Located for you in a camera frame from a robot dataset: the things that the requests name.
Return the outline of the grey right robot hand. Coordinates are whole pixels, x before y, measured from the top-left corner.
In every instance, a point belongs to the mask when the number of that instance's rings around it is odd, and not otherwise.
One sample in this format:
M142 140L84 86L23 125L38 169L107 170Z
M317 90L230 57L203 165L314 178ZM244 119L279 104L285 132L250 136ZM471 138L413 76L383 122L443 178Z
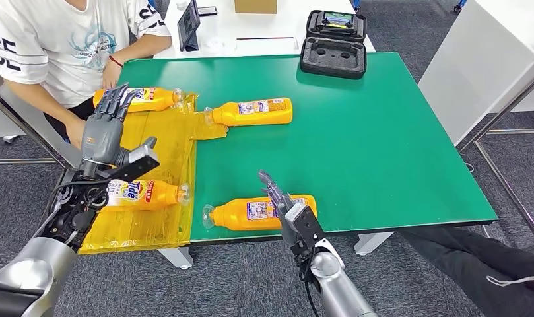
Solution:
M293 246L298 241L297 234L291 229L290 225L285 219L286 213L294 205L294 201L291 199L289 194L285 194L277 185L277 183L272 179L268 173L264 170L259 170L258 177L261 182L264 184L264 188L261 190L267 194L270 198L273 206L277 211L279 221L281 222L281 234L283 240L289 245Z

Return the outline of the person's right hand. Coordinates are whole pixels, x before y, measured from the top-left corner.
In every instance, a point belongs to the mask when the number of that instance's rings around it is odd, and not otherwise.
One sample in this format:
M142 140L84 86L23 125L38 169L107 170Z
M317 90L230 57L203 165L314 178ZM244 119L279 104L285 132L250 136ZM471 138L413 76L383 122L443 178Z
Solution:
M80 149L86 121L76 116L72 116L66 120L64 125L70 144L72 144L75 148Z

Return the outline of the person's left hand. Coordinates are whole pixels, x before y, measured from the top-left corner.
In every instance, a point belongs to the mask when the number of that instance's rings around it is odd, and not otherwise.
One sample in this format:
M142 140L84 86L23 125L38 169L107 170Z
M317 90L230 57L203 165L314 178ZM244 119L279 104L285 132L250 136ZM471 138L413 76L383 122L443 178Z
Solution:
M108 61L102 73L102 88L112 89L117 85L122 67L113 61Z

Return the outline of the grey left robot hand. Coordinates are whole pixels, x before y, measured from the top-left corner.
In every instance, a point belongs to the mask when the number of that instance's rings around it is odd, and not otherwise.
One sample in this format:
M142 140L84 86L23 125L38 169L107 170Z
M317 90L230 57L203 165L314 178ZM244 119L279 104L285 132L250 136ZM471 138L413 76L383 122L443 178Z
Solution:
M155 137L150 137L135 149L121 146L124 121L137 94L138 90L129 88L127 83L104 92L94 113L86 121L81 143L84 161L121 167L147 155L158 159L153 149L157 142Z

